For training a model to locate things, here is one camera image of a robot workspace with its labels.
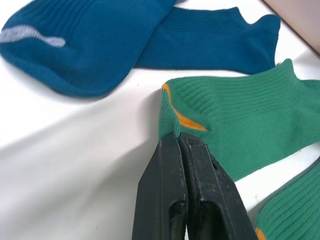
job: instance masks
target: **orange accent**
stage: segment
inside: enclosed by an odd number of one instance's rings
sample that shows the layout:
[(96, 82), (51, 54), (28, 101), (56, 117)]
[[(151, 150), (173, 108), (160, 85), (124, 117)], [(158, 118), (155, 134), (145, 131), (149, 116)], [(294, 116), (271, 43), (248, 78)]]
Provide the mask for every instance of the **orange accent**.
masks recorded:
[(180, 124), (182, 126), (184, 126), (186, 128), (189, 128), (189, 129), (195, 129), (195, 130), (200, 130), (200, 131), (208, 131), (204, 126), (202, 126), (201, 124), (199, 124), (199, 123), (197, 123), (195, 121), (192, 121), (191, 119), (183, 116), (180, 112), (178, 112), (177, 109), (175, 109), (175, 107), (172, 104), (171, 91), (170, 91), (170, 88), (169, 88), (168, 84), (165, 83), (162, 86), (162, 89), (166, 90), (166, 92), (168, 93), (170, 105), (171, 105), (173, 111), (175, 112), (176, 116), (178, 117), (179, 122), (180, 122)]
[(261, 231), (260, 228), (256, 228), (255, 233), (259, 240), (267, 240), (266, 236), (264, 235), (264, 233)]

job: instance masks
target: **white table surface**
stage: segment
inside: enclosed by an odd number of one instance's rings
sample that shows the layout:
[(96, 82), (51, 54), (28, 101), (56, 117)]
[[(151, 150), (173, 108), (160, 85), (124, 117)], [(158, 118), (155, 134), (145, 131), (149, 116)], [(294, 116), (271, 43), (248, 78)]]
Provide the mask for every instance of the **white table surface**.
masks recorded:
[[(0, 1), (0, 26), (30, 0)], [(259, 0), (188, 0), (239, 7), (248, 23), (272, 11)], [(320, 80), (320, 59), (281, 24), (275, 61)], [(62, 96), (0, 57), (0, 239), (129, 240), (138, 181), (158, 142), (160, 88), (185, 76), (231, 71), (133, 69), (103, 99)], [(320, 156), (315, 143), (236, 182), (254, 219), (259, 203)]]

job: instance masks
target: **gray stripe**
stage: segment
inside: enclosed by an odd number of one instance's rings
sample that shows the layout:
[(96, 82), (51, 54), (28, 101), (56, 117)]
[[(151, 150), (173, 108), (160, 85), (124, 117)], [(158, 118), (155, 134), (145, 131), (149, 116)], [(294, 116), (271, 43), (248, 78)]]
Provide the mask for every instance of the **gray stripe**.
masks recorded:
[(37, 29), (30, 25), (18, 25), (3, 29), (0, 33), (0, 44), (14, 43), (27, 38), (39, 39), (56, 48), (63, 48), (66, 45), (66, 40), (64, 38), (43, 36)]

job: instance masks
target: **black plastic jaw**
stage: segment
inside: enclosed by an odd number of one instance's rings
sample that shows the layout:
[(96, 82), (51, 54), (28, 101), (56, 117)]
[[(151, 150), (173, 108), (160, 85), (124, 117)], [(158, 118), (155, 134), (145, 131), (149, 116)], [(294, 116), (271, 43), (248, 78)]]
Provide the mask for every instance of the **black plastic jaw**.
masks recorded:
[(197, 137), (162, 138), (138, 185), (132, 240), (257, 240), (235, 183)]

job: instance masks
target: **sock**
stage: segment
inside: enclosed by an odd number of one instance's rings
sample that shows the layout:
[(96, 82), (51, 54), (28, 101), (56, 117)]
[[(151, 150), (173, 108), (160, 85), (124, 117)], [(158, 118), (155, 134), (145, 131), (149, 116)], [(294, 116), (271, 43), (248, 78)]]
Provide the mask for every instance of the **sock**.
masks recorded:
[(5, 24), (0, 53), (52, 89), (78, 97), (116, 87), (176, 0), (35, 0)]
[(320, 158), (281, 187), (259, 210), (259, 240), (320, 239)]
[[(0, 53), (55, 91), (76, 97), (106, 95), (135, 64), (243, 73), (274, 66), (278, 17), (268, 15), (248, 25), (237, 8), (212, 12), (174, 8), (169, 13), (174, 3), (175, 0), (35, 0), (5, 24), (0, 34)], [(171, 16), (161, 22), (168, 13)], [(219, 26), (219, 20), (225, 24)], [(194, 33), (186, 35), (188, 32), (181, 32), (181, 28)], [(227, 36), (233, 38), (233, 31), (239, 41), (235, 41), (236, 45), (225, 44), (224, 51), (219, 52), (223, 61), (219, 60), (216, 46)], [(228, 34), (218, 37), (220, 32)], [(205, 44), (199, 44), (199, 37)], [(172, 52), (172, 56), (157, 58), (156, 46), (167, 48), (163, 53)], [(186, 57), (188, 49), (192, 51)], [(165, 65), (167, 58), (172, 59), (170, 67)]]
[(280, 22), (277, 15), (265, 15), (248, 24), (237, 7), (215, 11), (174, 7), (135, 66), (260, 73), (275, 66)]
[(237, 181), (320, 141), (320, 81), (292, 61), (244, 77), (183, 77), (162, 87), (159, 137), (202, 139)]

